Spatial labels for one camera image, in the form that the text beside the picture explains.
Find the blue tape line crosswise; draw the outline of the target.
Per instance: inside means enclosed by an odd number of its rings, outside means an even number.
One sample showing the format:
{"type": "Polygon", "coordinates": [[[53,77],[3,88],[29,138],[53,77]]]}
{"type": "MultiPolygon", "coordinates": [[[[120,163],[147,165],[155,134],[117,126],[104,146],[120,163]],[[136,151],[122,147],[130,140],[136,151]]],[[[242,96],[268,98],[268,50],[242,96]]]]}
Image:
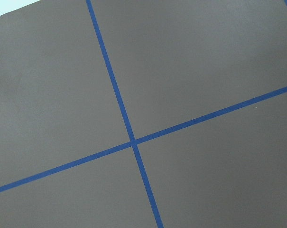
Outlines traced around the blue tape line crosswise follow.
{"type": "MultiPolygon", "coordinates": [[[[226,107],[224,109],[220,109],[218,111],[215,111],[215,112],[212,112],[212,113],[209,113],[209,114],[197,117],[195,119],[186,121],[184,123],[177,124],[175,126],[166,128],[164,130],[148,134],[146,136],[143,136],[143,137],[140,137],[140,138],[136,139],[135,143],[136,144],[141,144],[141,143],[144,143],[144,142],[156,139],[156,138],[164,136],[166,134],[170,134],[172,132],[179,131],[179,130],[187,128],[189,126],[193,126],[195,124],[202,123],[204,121],[216,118],[218,116],[221,116],[221,115],[233,112],[235,110],[244,108],[246,106],[249,106],[249,105],[252,105],[252,104],[255,104],[255,103],[267,100],[267,99],[270,99],[272,97],[275,97],[275,96],[278,96],[278,95],[281,95],[281,94],[284,94],[284,93],[287,93],[287,86],[283,87],[283,88],[280,88],[278,90],[266,93],[264,95],[260,95],[260,96],[257,96],[255,98],[252,98],[252,99],[240,102],[238,104],[234,104],[234,105],[226,107]]],[[[133,145],[132,142],[126,142],[126,143],[120,144],[118,146],[106,149],[104,151],[101,151],[101,152],[98,152],[98,153],[95,153],[95,154],[92,154],[92,155],[80,158],[78,160],[75,160],[75,161],[72,161],[72,162],[69,162],[69,163],[57,166],[55,168],[52,168],[52,169],[40,172],[38,174],[35,174],[35,175],[32,175],[32,176],[29,176],[29,177],[17,180],[15,182],[12,182],[12,183],[0,186],[0,193],[4,192],[4,191],[7,191],[7,190],[10,190],[12,188],[16,188],[18,186],[21,186],[21,185],[33,182],[33,181],[36,181],[36,180],[42,179],[44,177],[53,175],[55,173],[58,173],[58,172],[61,172],[61,171],[65,171],[65,170],[70,169],[72,167],[75,167],[75,166],[78,166],[78,165],[81,165],[81,164],[84,164],[84,163],[96,160],[98,158],[107,156],[109,154],[112,154],[112,153],[115,153],[115,152],[127,149],[129,147],[132,147],[132,145],[133,145]]]]}

